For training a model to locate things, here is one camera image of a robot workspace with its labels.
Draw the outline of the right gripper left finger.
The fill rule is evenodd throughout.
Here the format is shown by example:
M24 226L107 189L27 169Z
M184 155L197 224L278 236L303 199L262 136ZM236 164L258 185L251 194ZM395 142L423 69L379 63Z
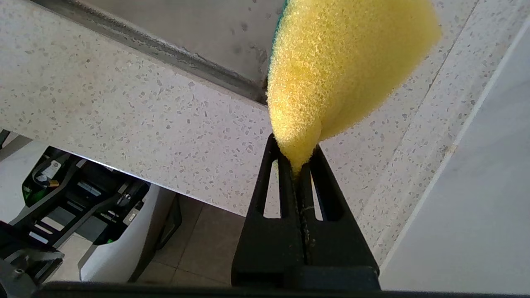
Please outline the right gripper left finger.
M264 216L272 164L278 162L280 217ZM276 138L267 139L257 182L231 263L233 286L284 286L286 274L304 264L293 172Z

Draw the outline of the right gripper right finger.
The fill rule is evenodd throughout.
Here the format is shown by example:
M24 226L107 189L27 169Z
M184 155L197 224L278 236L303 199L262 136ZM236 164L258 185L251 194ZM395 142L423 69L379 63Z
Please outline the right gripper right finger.
M378 269L320 147L299 174L299 215L305 264Z

